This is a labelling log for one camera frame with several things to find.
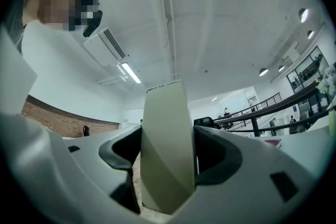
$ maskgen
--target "white ceiling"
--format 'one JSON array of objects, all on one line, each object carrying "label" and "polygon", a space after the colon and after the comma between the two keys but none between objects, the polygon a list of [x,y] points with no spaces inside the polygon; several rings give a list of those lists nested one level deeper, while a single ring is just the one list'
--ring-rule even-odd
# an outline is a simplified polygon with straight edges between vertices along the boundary
[{"label": "white ceiling", "polygon": [[[322,25],[320,0],[99,0],[108,27],[142,84],[113,86],[129,94],[182,78],[188,99],[211,97],[270,81],[294,41]],[[298,12],[309,9],[300,23]],[[73,36],[83,44],[81,32]],[[269,72],[259,77],[259,69]]]}]

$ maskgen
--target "black fisheye border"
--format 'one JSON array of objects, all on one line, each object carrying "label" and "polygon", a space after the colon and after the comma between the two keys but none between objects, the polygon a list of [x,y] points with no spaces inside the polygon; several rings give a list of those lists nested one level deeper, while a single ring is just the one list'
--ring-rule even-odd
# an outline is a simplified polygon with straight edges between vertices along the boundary
[{"label": "black fisheye border", "polygon": [[[323,0],[327,10],[335,24],[335,0]],[[7,9],[7,6],[10,4],[11,0],[1,0],[0,8],[0,19],[3,18],[3,15]],[[307,198],[307,200],[300,205],[300,207],[288,217],[284,223],[300,223],[304,221],[325,221],[327,219],[334,218],[334,203],[332,202],[336,193],[336,155],[335,152],[331,158],[329,166],[318,182],[316,188]],[[11,222],[18,220],[25,221],[34,221],[37,223],[51,223],[45,216],[43,216],[27,199],[25,194],[19,188],[17,183],[12,178],[7,164],[3,158],[2,151],[0,150],[0,169],[2,175],[2,212],[3,219],[10,219]]]}]

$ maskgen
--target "brick wall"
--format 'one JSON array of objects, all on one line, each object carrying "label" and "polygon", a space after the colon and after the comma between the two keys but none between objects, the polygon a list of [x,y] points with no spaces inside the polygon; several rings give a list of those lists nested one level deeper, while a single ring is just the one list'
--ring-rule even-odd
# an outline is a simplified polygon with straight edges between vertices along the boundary
[{"label": "brick wall", "polygon": [[113,131],[119,126],[118,123],[98,121],[54,108],[30,95],[23,107],[22,115],[66,137],[83,136],[84,125],[90,128],[90,135]]}]

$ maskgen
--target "red book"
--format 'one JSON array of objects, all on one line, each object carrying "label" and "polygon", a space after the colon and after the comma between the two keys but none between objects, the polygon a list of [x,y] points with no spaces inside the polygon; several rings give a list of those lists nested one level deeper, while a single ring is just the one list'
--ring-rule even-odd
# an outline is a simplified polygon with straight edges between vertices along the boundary
[{"label": "red book", "polygon": [[277,148],[281,147],[281,139],[274,139],[274,140],[265,140],[266,143],[271,144]]}]

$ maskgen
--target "ceiling light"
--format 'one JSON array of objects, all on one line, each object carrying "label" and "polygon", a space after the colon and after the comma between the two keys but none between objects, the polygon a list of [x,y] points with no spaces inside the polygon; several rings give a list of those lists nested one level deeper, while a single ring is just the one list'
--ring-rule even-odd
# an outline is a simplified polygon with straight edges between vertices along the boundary
[{"label": "ceiling light", "polygon": [[308,39],[311,39],[313,35],[314,35],[314,31],[309,30],[309,31],[307,32]]},{"label": "ceiling light", "polygon": [[265,68],[265,67],[263,67],[263,68],[261,68],[261,70],[259,71],[259,76],[261,77],[261,76],[265,75],[267,72],[268,72],[268,69]]},{"label": "ceiling light", "polygon": [[138,79],[138,77],[136,76],[136,74],[134,74],[134,72],[132,71],[132,69],[129,67],[128,63],[123,63],[121,65],[126,71],[127,73],[135,80],[136,83],[141,83],[140,79]]},{"label": "ceiling light", "polygon": [[302,8],[301,10],[299,10],[299,18],[302,23],[306,21],[307,17],[308,17],[308,10],[306,8]]}]

